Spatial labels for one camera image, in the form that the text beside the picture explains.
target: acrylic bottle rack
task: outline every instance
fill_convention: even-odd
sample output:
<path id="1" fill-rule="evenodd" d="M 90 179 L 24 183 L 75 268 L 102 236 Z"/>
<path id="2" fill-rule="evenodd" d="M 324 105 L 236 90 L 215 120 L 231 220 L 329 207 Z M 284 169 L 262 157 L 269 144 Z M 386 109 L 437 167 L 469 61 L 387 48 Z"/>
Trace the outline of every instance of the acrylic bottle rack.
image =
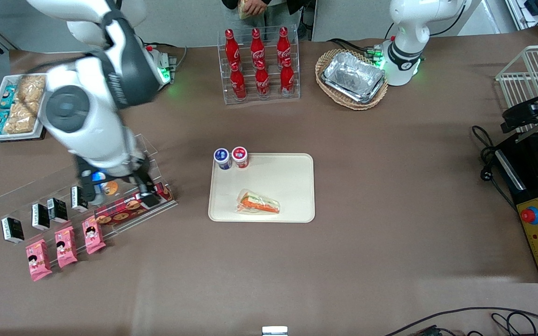
<path id="1" fill-rule="evenodd" d="M 162 182 L 164 185 L 167 185 L 167 181 L 162 177 L 155 161 L 155 155 L 157 153 L 155 147 L 153 147 L 141 134 L 137 135 L 135 138 L 137 146 L 150 159 L 149 174 L 153 182 Z M 104 204 L 101 204 L 100 206 L 111 204 L 116 200 L 137 191 L 136 185 L 124 182 L 121 179 L 116 179 L 114 181 L 118 183 L 117 192 L 115 194 L 107 195 Z M 88 210 L 82 213 L 71 209 L 70 189 L 75 185 L 79 185 L 79 183 L 76 177 L 76 167 L 72 165 L 0 196 L 0 220 L 5 217 L 13 217 L 21 221 L 22 230 L 24 231 L 24 242 L 18 243 L 17 245 L 26 247 L 31 243 L 44 239 L 47 244 L 47 254 L 49 255 L 52 267 L 57 266 L 54 233 L 62 228 L 72 226 L 75 233 L 77 252 L 80 254 L 85 250 L 82 222 L 94 215 L 94 210 L 100 207 L 90 204 Z M 32 204 L 40 203 L 46 206 L 47 200 L 52 197 L 66 202 L 68 208 L 68 221 L 66 223 L 56 223 L 51 221 L 51 227 L 48 230 L 40 231 L 31 225 Z M 115 225 L 101 225 L 103 240 L 113 238 L 114 236 L 117 236 L 117 234 L 135 227 L 150 217 L 158 215 L 175 205 L 177 205 L 177 202 L 171 200 L 170 202 L 161 203 L 131 220 Z"/>
<path id="2" fill-rule="evenodd" d="M 290 97 L 282 96 L 280 87 L 280 70 L 277 68 L 277 41 L 279 40 L 280 26 L 259 28 L 263 45 L 265 45 L 265 63 L 266 70 L 269 74 L 269 98 L 262 100 L 256 93 L 256 70 L 252 66 L 252 57 L 250 56 L 250 44 L 252 42 L 252 30 L 233 29 L 234 39 L 240 47 L 240 58 L 242 64 L 242 75 L 246 86 L 246 99 L 241 102 L 235 98 L 231 86 L 230 75 L 231 69 L 226 56 L 226 34 L 223 30 L 218 32 L 217 49 L 219 52 L 219 70 L 221 74 L 222 89 L 224 92 L 224 101 L 226 105 L 245 104 L 249 102 L 262 102 L 271 100 L 290 100 L 300 98 L 300 59 L 298 52 L 298 35 L 297 27 L 288 27 L 288 40 L 290 41 L 290 58 L 292 59 L 292 70 L 294 70 L 294 92 Z"/>

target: aluminum foil tray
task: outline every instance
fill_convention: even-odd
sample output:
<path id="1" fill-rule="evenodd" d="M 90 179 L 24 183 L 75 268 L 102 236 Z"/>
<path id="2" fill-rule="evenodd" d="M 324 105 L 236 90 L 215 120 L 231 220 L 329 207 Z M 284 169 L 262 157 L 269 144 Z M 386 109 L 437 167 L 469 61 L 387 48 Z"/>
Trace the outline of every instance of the aluminum foil tray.
<path id="1" fill-rule="evenodd" d="M 321 74 L 326 85 L 355 102 L 368 104 L 385 82 L 385 72 L 351 53 L 338 53 Z"/>

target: red switch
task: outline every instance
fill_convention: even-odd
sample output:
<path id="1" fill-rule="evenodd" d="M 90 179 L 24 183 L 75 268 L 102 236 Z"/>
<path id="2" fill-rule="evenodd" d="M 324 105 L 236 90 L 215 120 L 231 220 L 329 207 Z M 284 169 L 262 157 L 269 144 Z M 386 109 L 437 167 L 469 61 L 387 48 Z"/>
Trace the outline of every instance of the red switch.
<path id="1" fill-rule="evenodd" d="M 535 214 L 534 211 L 531 209 L 524 209 L 523 212 L 520 213 L 520 217 L 523 218 L 523 221 L 526 223 L 531 223 L 535 220 Z"/>
<path id="2" fill-rule="evenodd" d="M 538 224 L 538 209 L 535 208 L 534 206 L 529 206 L 528 208 L 520 212 L 520 217 L 526 223 L 537 225 Z"/>

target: red bottle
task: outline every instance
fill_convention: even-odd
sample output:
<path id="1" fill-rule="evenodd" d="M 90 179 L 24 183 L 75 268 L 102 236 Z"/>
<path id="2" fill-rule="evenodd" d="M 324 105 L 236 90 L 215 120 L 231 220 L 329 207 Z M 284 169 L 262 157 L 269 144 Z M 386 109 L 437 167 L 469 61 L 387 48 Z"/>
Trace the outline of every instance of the red bottle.
<path id="1" fill-rule="evenodd" d="M 232 73 L 230 75 L 230 81 L 232 83 L 232 89 L 235 93 L 235 100 L 241 102 L 246 99 L 246 87 L 244 85 L 244 76 L 240 72 L 238 64 L 231 64 Z"/>
<path id="2" fill-rule="evenodd" d="M 279 28 L 279 41 L 277 41 L 277 68 L 282 69 L 283 60 L 290 57 L 290 41 L 288 40 L 288 28 Z"/>
<path id="3" fill-rule="evenodd" d="M 238 69 L 241 69 L 240 64 L 240 47 L 234 40 L 234 32 L 231 29 L 226 30 L 226 56 L 228 57 L 228 63 L 238 65 Z"/>
<path id="4" fill-rule="evenodd" d="M 252 28 L 252 44 L 250 44 L 250 55 L 252 56 L 252 65 L 257 69 L 258 61 L 265 62 L 265 46 L 261 41 L 261 31 L 259 28 Z"/>
<path id="5" fill-rule="evenodd" d="M 290 97 L 294 92 L 294 70 L 292 70 L 292 59 L 290 57 L 283 60 L 282 73 L 282 96 Z"/>
<path id="6" fill-rule="evenodd" d="M 269 74 L 265 70 L 265 60 L 258 60 L 256 62 L 256 91 L 259 93 L 260 99 L 269 98 Z"/>

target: table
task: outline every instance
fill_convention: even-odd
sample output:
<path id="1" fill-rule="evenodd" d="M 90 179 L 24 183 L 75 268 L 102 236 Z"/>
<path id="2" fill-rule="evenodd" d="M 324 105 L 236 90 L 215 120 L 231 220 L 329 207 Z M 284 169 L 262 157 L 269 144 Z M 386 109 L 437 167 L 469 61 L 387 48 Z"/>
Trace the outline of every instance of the table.
<path id="1" fill-rule="evenodd" d="M 254 106 L 225 106 L 216 49 L 190 50 L 175 85 L 122 113 L 159 150 L 179 206 L 37 283 L 0 231 L 0 335 L 233 336 L 263 325 L 382 335 L 450 308 L 538 313 L 521 225 L 479 179 L 481 145 L 469 136 L 480 124 L 502 140 L 494 76 L 532 44 L 538 28 L 433 38 L 412 82 L 366 112 L 336 105 L 314 82 L 316 59 L 335 45 L 300 44 L 300 101 Z M 15 54 L 13 69 L 52 57 Z M 208 219 L 212 153 L 237 145 L 312 155 L 314 221 Z M 69 164 L 50 136 L 0 144 L 0 194 Z M 493 330 L 484 311 L 433 323 Z"/>

